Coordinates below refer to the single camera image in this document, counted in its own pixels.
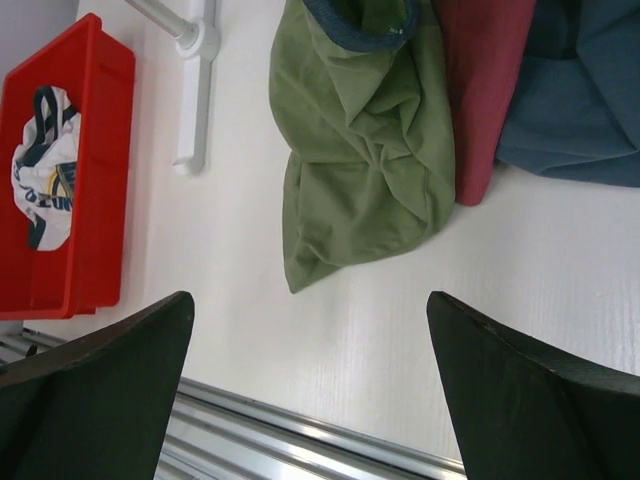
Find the blue fabric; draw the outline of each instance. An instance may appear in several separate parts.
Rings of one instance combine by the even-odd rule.
[[[384,35],[365,33],[349,23],[335,7],[339,0],[303,0],[305,6],[333,43],[352,52],[397,50],[416,33],[419,9],[416,0],[405,0],[405,22]]]
[[[640,0],[538,0],[496,157],[640,187]]]

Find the white wall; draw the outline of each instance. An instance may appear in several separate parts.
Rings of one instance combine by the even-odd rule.
[[[0,83],[68,28],[77,11],[78,0],[0,0]]]

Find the green cloth bag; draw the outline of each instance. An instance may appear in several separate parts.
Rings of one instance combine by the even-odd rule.
[[[454,143],[430,3],[287,0],[269,90],[292,149],[283,243],[293,293],[442,228],[455,199]]]

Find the red cloth bag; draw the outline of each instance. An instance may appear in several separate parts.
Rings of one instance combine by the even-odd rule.
[[[433,0],[456,141],[456,201],[482,201],[536,0]]]

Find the red plastic crate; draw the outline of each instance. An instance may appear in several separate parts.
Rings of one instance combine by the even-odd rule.
[[[135,57],[89,14],[6,78],[0,112],[0,320],[69,318],[120,297]],[[67,91],[82,113],[71,234],[27,246],[10,172],[36,88]]]

